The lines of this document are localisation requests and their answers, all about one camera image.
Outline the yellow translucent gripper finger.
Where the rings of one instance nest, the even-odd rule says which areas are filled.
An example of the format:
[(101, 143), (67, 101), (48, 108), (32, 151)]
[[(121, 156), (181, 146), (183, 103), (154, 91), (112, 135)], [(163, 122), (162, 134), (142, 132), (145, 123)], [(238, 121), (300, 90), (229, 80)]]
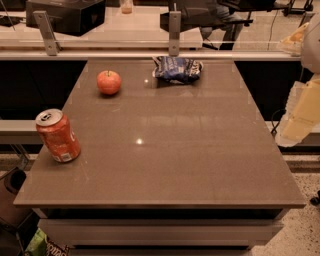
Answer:
[(320, 123), (320, 80), (296, 81), (290, 90), (285, 114), (282, 116), (275, 141), (279, 146), (292, 147), (305, 139)]
[(309, 23), (301, 25), (291, 35), (283, 38), (278, 43), (277, 48), (283, 52), (291, 54), (292, 56), (300, 56), (304, 32), (308, 25)]

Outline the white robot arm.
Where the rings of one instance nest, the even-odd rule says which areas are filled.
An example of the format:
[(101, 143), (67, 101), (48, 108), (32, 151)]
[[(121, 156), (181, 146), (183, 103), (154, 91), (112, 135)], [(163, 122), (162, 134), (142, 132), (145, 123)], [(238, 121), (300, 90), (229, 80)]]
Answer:
[(294, 83), (275, 135), (279, 146), (292, 147), (320, 123), (320, 14), (282, 39), (278, 48), (299, 56), (302, 67), (313, 73), (306, 83)]

